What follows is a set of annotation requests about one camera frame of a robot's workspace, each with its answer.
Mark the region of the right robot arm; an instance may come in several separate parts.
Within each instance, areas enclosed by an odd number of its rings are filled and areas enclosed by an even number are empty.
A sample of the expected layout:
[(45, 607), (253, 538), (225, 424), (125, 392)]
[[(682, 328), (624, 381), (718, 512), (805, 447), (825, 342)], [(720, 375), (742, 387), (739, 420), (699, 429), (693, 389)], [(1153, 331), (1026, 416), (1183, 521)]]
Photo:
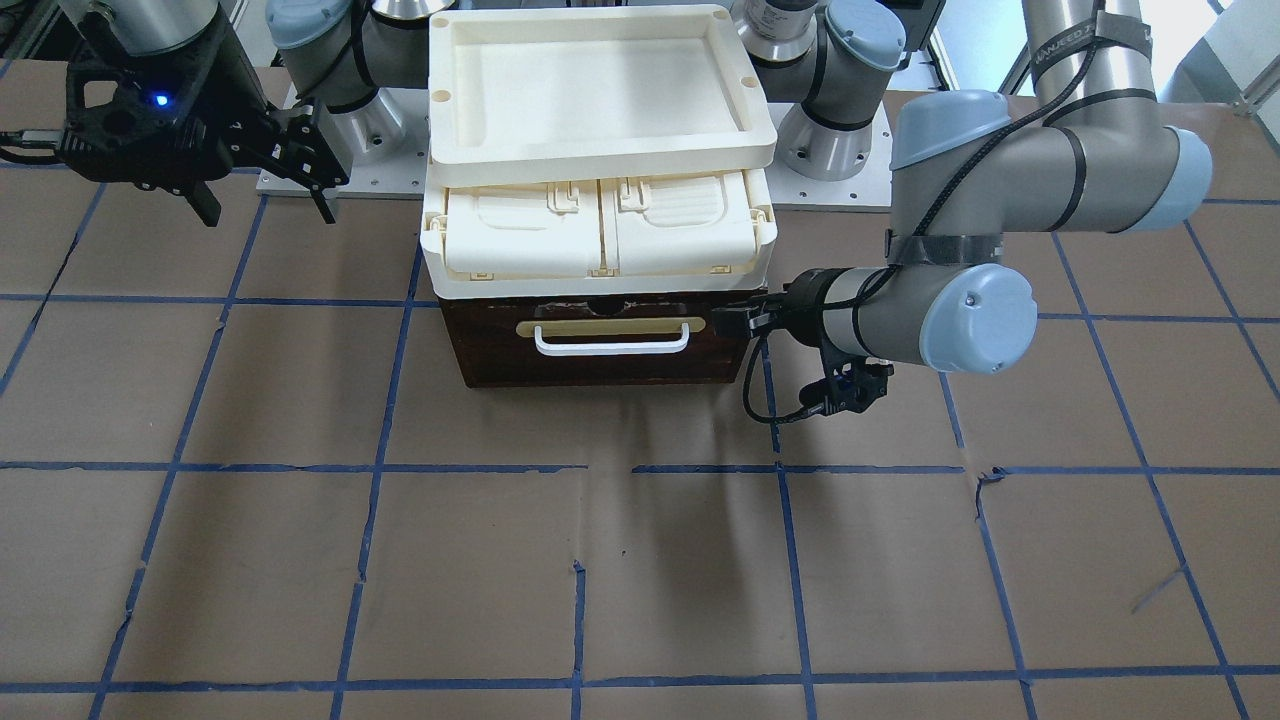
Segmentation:
[(184, 199), (205, 225), (210, 183), (236, 168), (300, 184), (326, 223), (326, 191), (390, 147), (385, 88), (422, 88), (429, 22), (451, 1), (270, 1), (271, 41), (294, 83), (273, 104), (216, 1), (64, 1), (83, 44), (67, 69), (58, 158), (88, 181)]

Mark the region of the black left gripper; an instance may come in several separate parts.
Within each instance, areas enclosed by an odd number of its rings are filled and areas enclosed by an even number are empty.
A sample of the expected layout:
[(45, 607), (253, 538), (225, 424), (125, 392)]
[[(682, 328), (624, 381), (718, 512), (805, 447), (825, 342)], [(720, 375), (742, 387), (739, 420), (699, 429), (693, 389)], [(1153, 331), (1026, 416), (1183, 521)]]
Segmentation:
[(792, 315), (800, 306), (799, 293), (755, 293), (749, 299), (713, 307), (712, 329), (719, 337), (740, 340), (763, 338), (772, 332), (785, 331), (799, 340)]

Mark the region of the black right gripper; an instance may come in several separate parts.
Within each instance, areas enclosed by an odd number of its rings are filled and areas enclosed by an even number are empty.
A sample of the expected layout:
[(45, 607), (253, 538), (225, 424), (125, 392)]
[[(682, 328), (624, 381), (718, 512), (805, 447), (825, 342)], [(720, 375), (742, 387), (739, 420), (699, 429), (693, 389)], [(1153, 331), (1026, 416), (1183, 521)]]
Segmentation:
[(325, 190), (349, 181), (349, 155), (324, 137), (321, 108), (268, 101), (227, 20), (148, 56), (129, 56), (105, 20), (82, 20), (78, 29), (84, 41), (67, 69), (58, 146), (68, 167), (95, 182), (186, 196), (206, 227), (221, 217), (207, 182), (238, 167), (262, 168), (312, 191), (323, 222), (337, 223)]

